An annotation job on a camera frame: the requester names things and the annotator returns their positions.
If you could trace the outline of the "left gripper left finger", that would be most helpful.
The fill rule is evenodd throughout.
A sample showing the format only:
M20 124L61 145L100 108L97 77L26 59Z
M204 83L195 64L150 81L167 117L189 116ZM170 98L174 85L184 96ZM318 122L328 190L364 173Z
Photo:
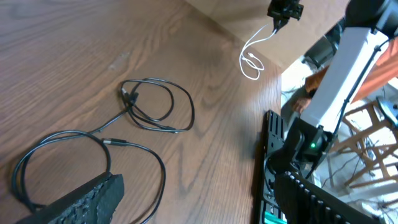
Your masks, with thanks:
M123 176L104 172L17 224L109 224L123 196Z

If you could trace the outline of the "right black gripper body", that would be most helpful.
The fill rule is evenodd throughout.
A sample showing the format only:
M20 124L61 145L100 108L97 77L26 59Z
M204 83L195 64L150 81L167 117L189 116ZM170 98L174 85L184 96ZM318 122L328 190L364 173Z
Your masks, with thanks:
M290 18L300 20L304 5L300 0L272 0L269 4L267 15L273 18L274 28L283 28Z

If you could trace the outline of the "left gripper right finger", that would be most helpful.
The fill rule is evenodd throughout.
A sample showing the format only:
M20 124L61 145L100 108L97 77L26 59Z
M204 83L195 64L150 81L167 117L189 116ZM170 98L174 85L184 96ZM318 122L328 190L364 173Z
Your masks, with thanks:
M294 172L275 176L274 197L288 223L379 224Z

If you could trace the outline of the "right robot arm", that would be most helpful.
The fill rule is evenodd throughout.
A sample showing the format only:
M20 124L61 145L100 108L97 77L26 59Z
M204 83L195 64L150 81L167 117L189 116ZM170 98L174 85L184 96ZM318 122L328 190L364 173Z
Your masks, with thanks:
M387 43L397 37L397 1L350 1L338 49L311 103L294 119L280 149L267 150L263 178L273 184L277 174L315 170L337 139L345 109Z

